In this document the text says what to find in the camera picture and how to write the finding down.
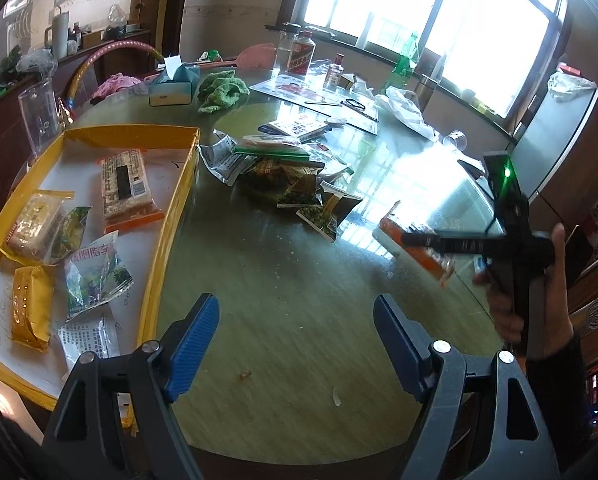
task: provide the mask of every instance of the blue gripper pad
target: blue gripper pad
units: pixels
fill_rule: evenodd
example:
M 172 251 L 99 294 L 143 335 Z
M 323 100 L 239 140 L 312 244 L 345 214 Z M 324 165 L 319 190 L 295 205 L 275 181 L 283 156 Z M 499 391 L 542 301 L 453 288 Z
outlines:
M 408 319 L 390 294 L 375 300 L 373 320 L 401 387 L 417 402 L 423 402 L 436 381 L 428 332 L 420 323 Z
M 163 353 L 159 368 L 166 378 L 162 391 L 167 402 L 174 402 L 190 389 L 218 324 L 219 302 L 204 293 L 186 319 L 175 321 L 161 338 Z

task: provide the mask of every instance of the hand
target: hand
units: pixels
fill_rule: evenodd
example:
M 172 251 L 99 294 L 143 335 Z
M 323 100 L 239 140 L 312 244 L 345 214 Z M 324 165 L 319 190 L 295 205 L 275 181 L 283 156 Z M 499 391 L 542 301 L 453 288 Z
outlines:
M 543 358 L 550 357 L 564 348 L 572 339 L 572 323 L 568 317 L 566 297 L 566 243 L 564 226 L 557 224 L 551 235 L 554 245 L 554 265 L 546 270 L 546 320 L 544 323 Z M 521 341 L 524 320 L 512 312 L 512 300 L 503 294 L 495 283 L 490 281 L 487 272 L 475 274 L 475 285 L 489 285 L 486 292 L 490 315 L 495 322 L 495 330 L 501 338 L 510 343 Z

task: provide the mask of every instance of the person's arm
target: person's arm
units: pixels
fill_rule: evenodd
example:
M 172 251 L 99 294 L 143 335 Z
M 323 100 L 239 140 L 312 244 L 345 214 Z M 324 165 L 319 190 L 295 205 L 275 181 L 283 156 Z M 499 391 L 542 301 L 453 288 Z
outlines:
M 579 338 L 568 316 L 566 296 L 564 227 L 557 224 L 551 236 L 554 266 L 546 271 L 546 318 L 543 358 L 526 361 L 526 375 L 550 432 L 560 470 L 573 464 L 590 448 L 586 398 L 586 368 Z M 476 285 L 489 285 L 486 293 L 490 315 L 500 337 L 521 341 L 524 320 L 512 311 L 509 296 L 497 290 L 487 272 L 477 274 Z

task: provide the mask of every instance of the barcode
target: barcode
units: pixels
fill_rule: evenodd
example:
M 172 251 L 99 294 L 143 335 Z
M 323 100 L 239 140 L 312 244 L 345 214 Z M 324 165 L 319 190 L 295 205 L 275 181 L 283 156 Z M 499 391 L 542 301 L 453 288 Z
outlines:
M 145 194 L 145 186 L 143 185 L 143 180 L 137 182 L 136 184 L 132 184 L 132 196 L 140 196 Z

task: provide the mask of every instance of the cardboard tray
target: cardboard tray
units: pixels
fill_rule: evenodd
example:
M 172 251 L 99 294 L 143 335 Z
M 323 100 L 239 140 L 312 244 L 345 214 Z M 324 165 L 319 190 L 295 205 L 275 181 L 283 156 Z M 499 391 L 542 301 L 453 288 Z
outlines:
M 73 190 L 71 207 L 91 205 L 82 246 L 103 235 L 100 166 L 105 156 L 140 148 L 154 201 L 163 220 L 121 233 L 117 250 L 134 278 L 125 296 L 110 306 L 117 323 L 120 352 L 133 352 L 154 338 L 161 289 L 170 248 L 191 188 L 197 162 L 199 130 L 181 126 L 114 125 L 67 130 L 50 145 L 18 184 L 0 213 L 0 245 L 35 189 Z M 10 338 L 14 264 L 0 252 L 0 380 L 36 404 L 52 410 L 68 368 L 60 341 L 53 335 L 42 354 Z M 52 331 L 66 317 L 63 266 L 55 267 Z

